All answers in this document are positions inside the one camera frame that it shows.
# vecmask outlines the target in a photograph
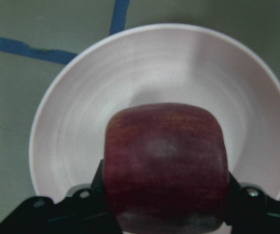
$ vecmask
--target dark red apple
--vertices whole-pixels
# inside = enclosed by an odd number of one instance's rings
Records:
[[[124,231],[217,229],[229,190],[221,128],[208,111],[161,103],[122,110],[105,137],[104,188]]]

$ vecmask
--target round dish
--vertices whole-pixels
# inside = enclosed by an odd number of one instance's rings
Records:
[[[278,80],[241,43],[184,24],[117,33],[61,71],[44,95],[31,131],[36,193],[58,202],[72,186],[90,183],[103,158],[110,117],[127,107],[159,102],[211,112],[221,125],[233,175],[280,196]]]

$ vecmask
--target apple skin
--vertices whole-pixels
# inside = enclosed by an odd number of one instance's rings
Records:
[[[229,191],[220,125],[208,111],[186,104],[124,109],[106,128],[103,181],[124,231],[214,231],[223,222]]]

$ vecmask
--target bolt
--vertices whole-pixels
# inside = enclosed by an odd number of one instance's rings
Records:
[[[38,200],[33,204],[34,208],[39,208],[39,207],[42,207],[42,206],[44,206],[44,205],[45,205],[45,201],[44,201],[42,198],[38,199]]]
[[[80,193],[80,198],[87,198],[90,196],[90,193],[88,191],[82,191]]]
[[[253,197],[259,195],[259,192],[258,192],[256,189],[254,189],[254,188],[247,188],[247,189],[246,189],[246,192],[247,192],[250,196],[253,196]]]

